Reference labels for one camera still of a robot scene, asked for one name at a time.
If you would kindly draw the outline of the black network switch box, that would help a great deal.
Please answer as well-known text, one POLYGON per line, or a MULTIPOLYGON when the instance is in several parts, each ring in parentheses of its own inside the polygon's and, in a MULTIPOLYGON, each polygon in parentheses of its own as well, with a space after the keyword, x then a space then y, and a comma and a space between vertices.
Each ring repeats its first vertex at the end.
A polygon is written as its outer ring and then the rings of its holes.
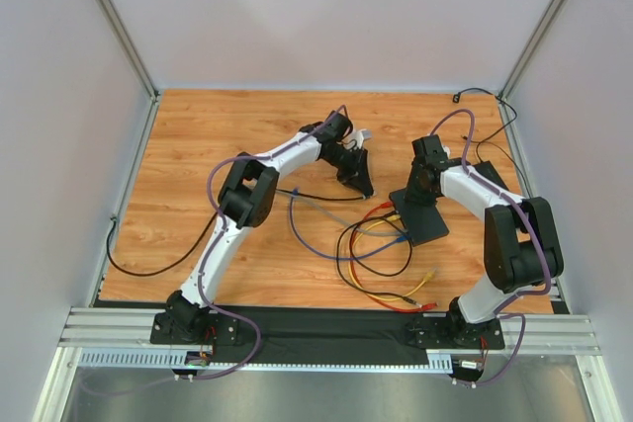
POLYGON ((389 200, 401 217, 413 247, 449 234, 449 229, 435 205, 427 206, 407 201, 405 194, 405 189, 393 191, 389 193, 389 200))

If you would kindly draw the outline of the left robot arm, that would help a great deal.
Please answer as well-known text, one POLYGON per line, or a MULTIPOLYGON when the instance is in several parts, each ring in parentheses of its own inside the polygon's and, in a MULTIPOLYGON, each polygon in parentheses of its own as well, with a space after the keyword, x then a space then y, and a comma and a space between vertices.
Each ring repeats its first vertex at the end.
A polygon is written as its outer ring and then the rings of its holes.
POLYGON ((169 342, 200 343, 212 325, 211 304, 226 269, 250 232, 272 210, 277 186, 296 170, 323 160, 336 169, 336 179, 364 198, 374 195, 364 142, 372 137, 357 129, 344 109, 304 127, 277 147, 242 152, 218 164, 207 181, 216 224, 201 257, 180 289, 169 296, 155 317, 152 335, 169 342))

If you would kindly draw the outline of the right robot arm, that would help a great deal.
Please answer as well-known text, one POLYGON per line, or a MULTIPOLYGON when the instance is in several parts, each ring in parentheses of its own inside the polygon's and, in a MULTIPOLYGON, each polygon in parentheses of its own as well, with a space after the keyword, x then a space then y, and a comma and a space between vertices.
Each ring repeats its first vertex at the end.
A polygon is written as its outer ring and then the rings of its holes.
POLYGON ((436 207, 440 198, 460 204, 484 225, 485 271, 468 292, 450 302, 449 337, 481 334, 520 297, 548 293, 564 271, 548 201, 514 194, 466 159, 450 158, 438 135, 414 140, 412 150, 407 185, 391 194, 411 244, 447 235, 436 207))

